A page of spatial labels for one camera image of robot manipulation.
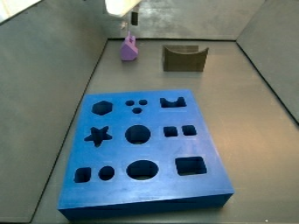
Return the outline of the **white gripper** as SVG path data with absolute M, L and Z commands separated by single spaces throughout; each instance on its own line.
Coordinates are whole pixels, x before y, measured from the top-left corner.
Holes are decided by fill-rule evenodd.
M 107 13 L 121 18 L 139 4 L 142 0 L 105 0 Z M 139 13 L 131 12 L 131 25 L 137 26 Z M 128 22 L 121 22 L 121 31 L 127 32 Z

